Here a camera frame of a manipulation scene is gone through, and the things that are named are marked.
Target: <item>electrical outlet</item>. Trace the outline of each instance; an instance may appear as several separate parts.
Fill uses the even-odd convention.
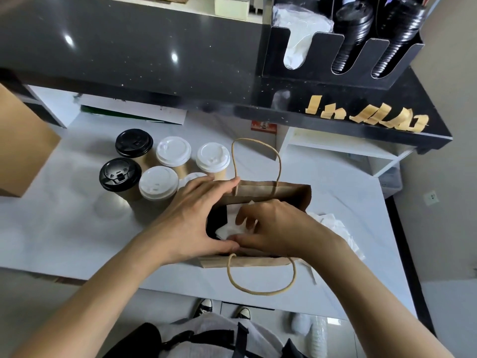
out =
[[[435,191],[430,191],[424,194],[424,203],[426,206],[430,206],[438,202],[439,199],[437,198],[437,193]]]

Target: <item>coffee cup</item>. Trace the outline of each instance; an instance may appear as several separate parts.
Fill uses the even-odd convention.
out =
[[[198,179],[199,177],[205,177],[206,174],[202,172],[192,172],[185,176],[182,180],[179,181],[179,188],[187,185],[187,182],[192,181],[193,179]]]
[[[129,158],[106,162],[99,172],[99,182],[106,191],[115,192],[128,202],[142,198],[139,191],[141,166]]]
[[[116,138],[116,151],[120,156],[133,159],[143,171],[155,166],[154,153],[151,151],[153,139],[142,129],[128,129]]]
[[[192,155],[192,148],[188,141],[181,137],[166,137],[156,148],[156,158],[166,167],[172,168],[183,179],[188,174],[187,162]]]
[[[197,151],[197,166],[215,180],[225,180],[230,163],[229,151],[220,143],[209,142]]]
[[[172,200],[179,187],[179,177],[169,167],[156,166],[149,168],[139,181],[141,195],[158,205]]]

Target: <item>sneaker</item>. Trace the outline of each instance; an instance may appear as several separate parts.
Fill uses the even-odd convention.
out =
[[[234,318],[251,320],[250,310],[246,307],[239,307]]]
[[[194,318],[201,316],[203,313],[212,313],[212,301],[210,299],[202,299],[194,313]]]

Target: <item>person's right hand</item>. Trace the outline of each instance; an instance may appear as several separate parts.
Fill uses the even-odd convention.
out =
[[[241,247],[274,255],[307,260],[317,251],[324,252],[330,244],[343,240],[305,212],[277,199],[243,205],[235,223],[241,225],[245,219],[247,229],[255,227],[254,233],[232,235],[229,239]]]

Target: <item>cardboard box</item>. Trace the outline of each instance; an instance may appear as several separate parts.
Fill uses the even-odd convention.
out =
[[[0,196],[21,197],[60,137],[0,84]]]

